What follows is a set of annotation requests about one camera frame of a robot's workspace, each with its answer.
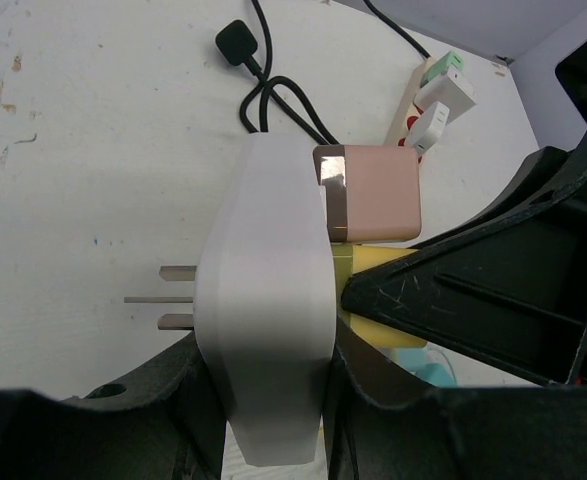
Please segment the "teal charger plug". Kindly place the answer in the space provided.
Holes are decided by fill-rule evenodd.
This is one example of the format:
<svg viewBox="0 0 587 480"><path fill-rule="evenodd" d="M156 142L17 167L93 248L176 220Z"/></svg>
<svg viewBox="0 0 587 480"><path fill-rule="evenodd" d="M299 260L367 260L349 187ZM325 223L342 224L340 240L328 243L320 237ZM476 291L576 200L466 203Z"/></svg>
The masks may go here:
<svg viewBox="0 0 587 480"><path fill-rule="evenodd" d="M403 369L436 387L456 387L456 375L451 362L440 350L430 348L392 349L389 358Z"/></svg>

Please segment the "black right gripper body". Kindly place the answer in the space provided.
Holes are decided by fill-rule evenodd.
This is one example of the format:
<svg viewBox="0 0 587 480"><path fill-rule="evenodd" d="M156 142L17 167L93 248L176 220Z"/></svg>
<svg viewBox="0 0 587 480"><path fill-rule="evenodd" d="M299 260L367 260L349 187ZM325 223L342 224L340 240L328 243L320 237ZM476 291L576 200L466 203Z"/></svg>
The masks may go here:
<svg viewBox="0 0 587 480"><path fill-rule="evenodd" d="M558 63L555 75L587 122L587 41ZM530 155L489 211L424 248L452 239L470 243L529 220L587 223L587 131L571 151L547 147Z"/></svg>

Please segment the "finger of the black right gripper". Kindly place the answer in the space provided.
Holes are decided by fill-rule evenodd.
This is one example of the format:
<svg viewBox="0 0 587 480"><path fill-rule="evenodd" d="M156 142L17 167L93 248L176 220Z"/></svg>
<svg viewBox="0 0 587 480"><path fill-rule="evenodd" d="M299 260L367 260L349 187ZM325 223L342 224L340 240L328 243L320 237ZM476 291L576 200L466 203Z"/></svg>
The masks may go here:
<svg viewBox="0 0 587 480"><path fill-rule="evenodd" d="M539 220L423 248L370 274L395 328L539 385L587 385L587 223Z"/></svg>

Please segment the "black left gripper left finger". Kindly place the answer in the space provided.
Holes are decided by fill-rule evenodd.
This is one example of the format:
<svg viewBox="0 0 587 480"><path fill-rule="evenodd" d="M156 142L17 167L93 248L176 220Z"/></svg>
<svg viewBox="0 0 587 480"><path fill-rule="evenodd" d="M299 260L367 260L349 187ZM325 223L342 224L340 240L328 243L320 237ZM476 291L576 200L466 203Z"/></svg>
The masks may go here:
<svg viewBox="0 0 587 480"><path fill-rule="evenodd" d="M0 390L0 479L218 479L225 431L189 334L84 398Z"/></svg>

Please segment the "white triangular power socket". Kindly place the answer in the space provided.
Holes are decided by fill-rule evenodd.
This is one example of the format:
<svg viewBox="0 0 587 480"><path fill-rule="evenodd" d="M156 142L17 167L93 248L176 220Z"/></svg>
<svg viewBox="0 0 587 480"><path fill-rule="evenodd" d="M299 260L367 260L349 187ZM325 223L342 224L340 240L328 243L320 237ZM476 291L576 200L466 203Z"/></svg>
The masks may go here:
<svg viewBox="0 0 587 480"><path fill-rule="evenodd" d="M290 134L247 137L190 281L189 313L161 330L190 330L245 461L313 461L336 336L325 199L313 144Z"/></svg>

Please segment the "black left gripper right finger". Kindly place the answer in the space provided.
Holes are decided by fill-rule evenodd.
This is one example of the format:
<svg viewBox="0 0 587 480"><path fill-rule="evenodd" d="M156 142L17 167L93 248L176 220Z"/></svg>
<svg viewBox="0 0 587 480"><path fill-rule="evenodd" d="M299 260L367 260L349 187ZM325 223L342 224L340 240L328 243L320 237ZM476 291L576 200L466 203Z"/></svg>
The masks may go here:
<svg viewBox="0 0 587 480"><path fill-rule="evenodd" d="M331 479L587 479L587 387L437 388L337 323Z"/></svg>

